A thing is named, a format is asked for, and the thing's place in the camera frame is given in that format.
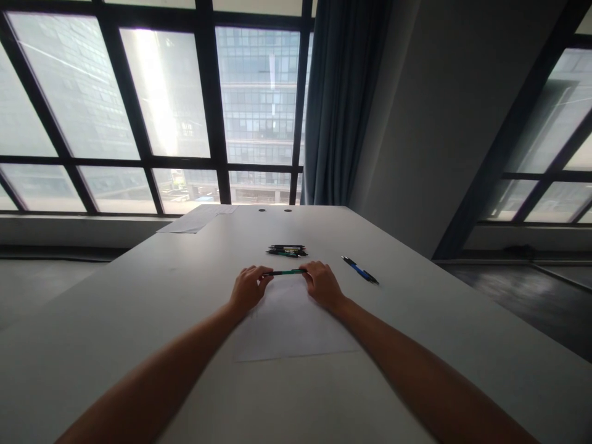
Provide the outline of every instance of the left hand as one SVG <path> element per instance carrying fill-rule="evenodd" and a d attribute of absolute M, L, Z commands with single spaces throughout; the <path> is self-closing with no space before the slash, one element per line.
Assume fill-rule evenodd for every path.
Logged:
<path fill-rule="evenodd" d="M 236 278 L 230 304 L 242 315 L 246 315 L 249 310 L 255 308 L 263 297 L 265 287 L 273 280 L 273 276 L 262 277 L 261 275 L 270 271 L 273 271 L 273 268 L 251 265 L 249 268 L 243 268 Z"/>

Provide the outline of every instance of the blue curtain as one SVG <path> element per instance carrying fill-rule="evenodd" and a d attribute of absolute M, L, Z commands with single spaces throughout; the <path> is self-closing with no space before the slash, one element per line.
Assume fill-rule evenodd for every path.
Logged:
<path fill-rule="evenodd" d="M 302 204 L 347 205 L 391 0 L 319 0 L 308 85 Z"/>

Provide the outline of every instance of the blue pen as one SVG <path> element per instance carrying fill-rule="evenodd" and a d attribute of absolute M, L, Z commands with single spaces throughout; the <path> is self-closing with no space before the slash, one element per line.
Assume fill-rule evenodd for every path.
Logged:
<path fill-rule="evenodd" d="M 356 263 L 355 263 L 353 260 L 351 260 L 351 259 L 349 259 L 349 258 L 347 258 L 347 257 L 345 257 L 345 256 L 341 256 L 341 257 L 342 257 L 342 259 L 343 259 L 343 260 L 344 260 L 344 261 L 345 261 L 345 262 L 346 262 L 348 265 L 350 265 L 350 266 L 351 266 L 351 267 L 352 267 L 352 268 L 353 268 L 355 271 L 357 271 L 357 272 L 358 272 L 358 274 L 359 274 L 359 275 L 360 275 L 362 278 L 364 278 L 364 279 L 365 279 L 365 280 L 367 280 L 368 282 L 372 282 L 372 283 L 374 283 L 374 284 L 378 284 L 378 281 L 377 281 L 376 279 L 374 279 L 374 276 L 372 276 L 372 275 L 371 275 L 370 273 L 368 273 L 366 270 L 359 269 L 359 268 L 357 267 Z"/>

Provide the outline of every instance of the hand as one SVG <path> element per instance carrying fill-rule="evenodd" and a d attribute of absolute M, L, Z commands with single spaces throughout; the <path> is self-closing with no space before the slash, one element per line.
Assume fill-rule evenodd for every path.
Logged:
<path fill-rule="evenodd" d="M 273 280 L 273 276 L 261 275 L 270 271 L 273 271 L 273 268 L 251 265 L 249 268 L 243 268 L 234 281 L 230 304 L 243 316 L 255 308 L 263 297 L 265 287 Z"/>
<path fill-rule="evenodd" d="M 329 265 L 316 261 L 301 265 L 300 269 L 307 271 L 302 276 L 308 284 L 308 294 L 323 308 L 333 311 L 347 300 Z"/>

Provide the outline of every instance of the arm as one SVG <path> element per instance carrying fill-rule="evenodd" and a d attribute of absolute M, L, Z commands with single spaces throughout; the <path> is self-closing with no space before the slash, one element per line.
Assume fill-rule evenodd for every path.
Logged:
<path fill-rule="evenodd" d="M 100 397 L 57 443 L 151 442 L 166 426 L 210 358 L 263 297 L 267 267 L 243 269 L 230 302 L 132 370 Z"/>
<path fill-rule="evenodd" d="M 537 442 L 460 373 L 346 298 L 328 265 L 301 268 L 309 294 L 350 330 L 441 442 Z"/>

